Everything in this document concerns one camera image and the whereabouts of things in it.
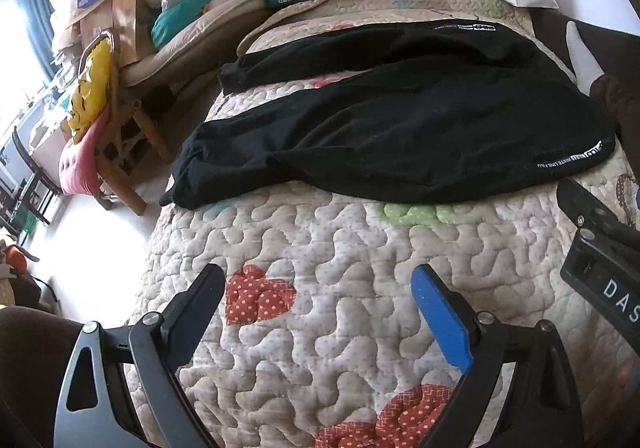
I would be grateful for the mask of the wooden rattan chair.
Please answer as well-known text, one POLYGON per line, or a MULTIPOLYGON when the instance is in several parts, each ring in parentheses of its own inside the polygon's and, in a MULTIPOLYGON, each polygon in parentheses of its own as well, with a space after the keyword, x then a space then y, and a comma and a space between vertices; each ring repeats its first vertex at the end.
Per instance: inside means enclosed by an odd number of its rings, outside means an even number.
POLYGON ((142 106, 142 101, 126 96, 119 85, 119 39, 111 30, 102 31, 84 50, 80 66, 87 70, 87 62, 96 49, 106 50, 106 85, 103 89, 106 105, 87 135, 89 158, 94 161, 96 186, 88 190, 102 208, 108 210, 120 202, 137 216, 143 215, 146 202, 134 190, 134 170, 144 156, 155 151, 160 160, 175 159, 155 122, 142 106))

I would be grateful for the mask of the blue curtain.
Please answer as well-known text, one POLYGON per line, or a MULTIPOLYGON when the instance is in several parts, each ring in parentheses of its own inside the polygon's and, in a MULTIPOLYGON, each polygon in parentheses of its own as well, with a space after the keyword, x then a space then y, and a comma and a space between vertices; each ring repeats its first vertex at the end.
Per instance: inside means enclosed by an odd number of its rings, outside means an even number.
POLYGON ((27 17, 27 34, 32 50, 44 77, 50 82, 58 72, 52 54, 54 31, 50 18, 53 7, 50 0, 22 0, 22 4, 27 17))

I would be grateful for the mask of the teal folded cloth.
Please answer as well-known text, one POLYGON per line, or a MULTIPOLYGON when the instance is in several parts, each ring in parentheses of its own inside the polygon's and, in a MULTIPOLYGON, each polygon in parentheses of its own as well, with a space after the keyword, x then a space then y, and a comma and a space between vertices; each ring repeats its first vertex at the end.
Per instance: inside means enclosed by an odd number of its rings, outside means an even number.
POLYGON ((167 45, 180 31, 190 26, 204 14, 211 0, 183 0, 165 10, 155 19, 151 40, 156 50, 167 45))

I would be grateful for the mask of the pink cushion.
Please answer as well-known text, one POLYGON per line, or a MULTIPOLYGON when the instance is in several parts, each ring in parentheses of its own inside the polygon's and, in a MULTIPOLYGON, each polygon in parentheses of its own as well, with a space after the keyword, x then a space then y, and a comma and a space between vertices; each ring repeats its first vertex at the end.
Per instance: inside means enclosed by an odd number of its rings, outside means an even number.
POLYGON ((96 144, 110 119, 110 109, 105 108, 91 124, 78 144, 66 142, 58 162, 58 180, 66 196, 85 194, 94 197, 100 191, 96 172, 96 144))

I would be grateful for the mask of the brown paper bag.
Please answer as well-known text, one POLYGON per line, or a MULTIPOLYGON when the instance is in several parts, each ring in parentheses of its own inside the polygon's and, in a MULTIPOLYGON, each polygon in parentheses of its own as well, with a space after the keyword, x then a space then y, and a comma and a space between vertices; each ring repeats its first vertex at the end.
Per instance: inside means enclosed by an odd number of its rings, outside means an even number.
POLYGON ((154 54, 152 12, 145 0, 112 0, 113 26, 119 41, 120 68, 154 54))

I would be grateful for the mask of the black pants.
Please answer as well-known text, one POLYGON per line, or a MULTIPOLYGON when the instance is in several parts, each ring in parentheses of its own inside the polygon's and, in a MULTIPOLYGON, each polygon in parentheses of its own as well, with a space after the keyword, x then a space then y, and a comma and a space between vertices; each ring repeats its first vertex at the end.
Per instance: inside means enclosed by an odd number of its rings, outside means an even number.
POLYGON ((227 95, 329 84, 201 124, 160 199, 187 210, 299 180, 402 204, 478 200, 608 160, 615 125, 532 40, 499 23, 368 24, 251 52, 227 95))

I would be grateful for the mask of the white sock foot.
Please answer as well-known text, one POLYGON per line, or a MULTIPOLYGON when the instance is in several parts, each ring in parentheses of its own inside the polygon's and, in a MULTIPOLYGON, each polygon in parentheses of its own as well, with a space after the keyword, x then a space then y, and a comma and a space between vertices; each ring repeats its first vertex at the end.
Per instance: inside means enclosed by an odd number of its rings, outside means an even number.
POLYGON ((589 96, 591 86, 604 75, 604 71, 597 62, 596 57, 593 56, 582 40, 574 21, 569 21, 566 25, 565 41, 570 63, 576 76, 578 90, 589 96))

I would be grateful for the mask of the yellow cushion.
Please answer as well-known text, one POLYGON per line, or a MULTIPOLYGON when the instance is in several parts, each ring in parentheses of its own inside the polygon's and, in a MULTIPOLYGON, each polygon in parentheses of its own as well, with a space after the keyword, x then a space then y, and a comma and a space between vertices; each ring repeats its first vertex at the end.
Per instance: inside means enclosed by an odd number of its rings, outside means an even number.
POLYGON ((85 56, 84 65, 70 96, 67 125, 72 141, 79 144, 105 109, 107 86, 111 78, 112 45, 108 36, 98 38, 85 56))

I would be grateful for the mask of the brown trouser leg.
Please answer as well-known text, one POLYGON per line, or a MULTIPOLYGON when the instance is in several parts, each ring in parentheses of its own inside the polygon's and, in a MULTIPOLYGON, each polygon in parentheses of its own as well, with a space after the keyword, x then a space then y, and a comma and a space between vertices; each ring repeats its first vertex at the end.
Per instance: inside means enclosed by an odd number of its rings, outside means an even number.
POLYGON ((590 88, 590 96, 605 106, 620 126, 622 144, 628 156, 639 153, 639 87, 604 74, 590 88))

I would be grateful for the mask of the black chair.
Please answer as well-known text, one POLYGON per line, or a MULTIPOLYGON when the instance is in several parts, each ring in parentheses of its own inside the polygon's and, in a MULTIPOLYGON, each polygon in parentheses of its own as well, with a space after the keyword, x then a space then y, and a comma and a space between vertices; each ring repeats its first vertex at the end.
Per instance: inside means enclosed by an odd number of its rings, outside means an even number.
POLYGON ((1 223, 17 238, 31 234, 37 222, 50 224, 46 212, 62 191, 49 174, 29 155, 14 127, 11 142, 29 175, 12 190, 1 185, 1 223))

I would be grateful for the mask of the beige folded mattress pad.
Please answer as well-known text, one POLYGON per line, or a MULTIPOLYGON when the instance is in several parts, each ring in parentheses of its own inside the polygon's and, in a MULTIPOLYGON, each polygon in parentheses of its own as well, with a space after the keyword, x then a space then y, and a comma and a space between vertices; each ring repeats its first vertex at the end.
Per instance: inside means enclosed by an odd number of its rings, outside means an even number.
POLYGON ((192 80, 236 58, 242 39, 272 14, 264 0, 227 0, 174 36, 161 50, 120 70, 120 85, 147 90, 192 80))

